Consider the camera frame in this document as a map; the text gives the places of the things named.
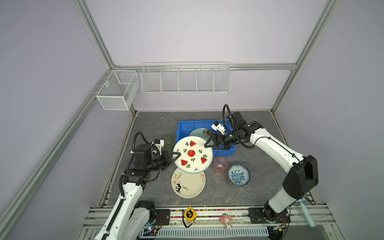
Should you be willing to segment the green floral plate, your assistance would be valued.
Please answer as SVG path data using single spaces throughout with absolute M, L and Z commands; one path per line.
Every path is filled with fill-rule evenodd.
M 211 129 L 208 129 L 208 128 L 198 128 L 198 129 L 193 130 L 190 133 L 190 136 L 191 137 L 199 137 L 199 138 L 202 138 L 205 141 L 207 141 L 212 133 L 214 133 L 214 132 Z

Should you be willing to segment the white watermelon plate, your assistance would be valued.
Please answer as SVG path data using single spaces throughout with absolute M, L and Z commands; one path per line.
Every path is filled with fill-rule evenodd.
M 212 148 L 205 148 L 206 141 L 199 137 L 185 137 L 174 146 L 173 152 L 180 152 L 175 159 L 177 168 L 185 173 L 197 174 L 205 171 L 213 161 Z

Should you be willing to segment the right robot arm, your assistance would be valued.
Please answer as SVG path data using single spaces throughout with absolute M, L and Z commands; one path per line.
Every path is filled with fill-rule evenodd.
M 257 214 L 258 218 L 274 223 L 287 213 L 288 207 L 318 185 L 318 161 L 311 155 L 304 156 L 289 148 L 260 123 L 246 122 L 240 112 L 232 113 L 228 105 L 224 105 L 222 113 L 222 121 L 212 125 L 214 133 L 206 141 L 206 148 L 229 150 L 238 144 L 246 149 L 258 147 L 287 173 L 282 187 Z

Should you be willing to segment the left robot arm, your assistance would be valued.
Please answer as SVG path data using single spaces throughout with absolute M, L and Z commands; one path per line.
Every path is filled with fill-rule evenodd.
M 131 159 L 120 175 L 120 196 L 95 240 L 135 240 L 147 223 L 156 219 L 156 206 L 140 201 L 151 172 L 160 173 L 181 157 L 181 153 L 163 149 L 164 141 L 149 142 L 141 132 L 134 135 Z

